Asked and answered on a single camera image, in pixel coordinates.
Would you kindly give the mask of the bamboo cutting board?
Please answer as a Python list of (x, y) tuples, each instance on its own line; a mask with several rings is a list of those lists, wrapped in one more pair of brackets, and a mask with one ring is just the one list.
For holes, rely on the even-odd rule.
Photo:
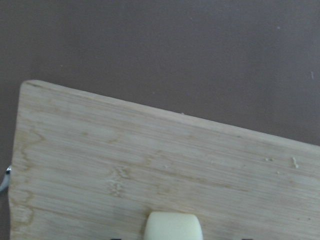
[(206, 240), (317, 240), (320, 148), (27, 80), (8, 198), (12, 240), (140, 240), (155, 211)]

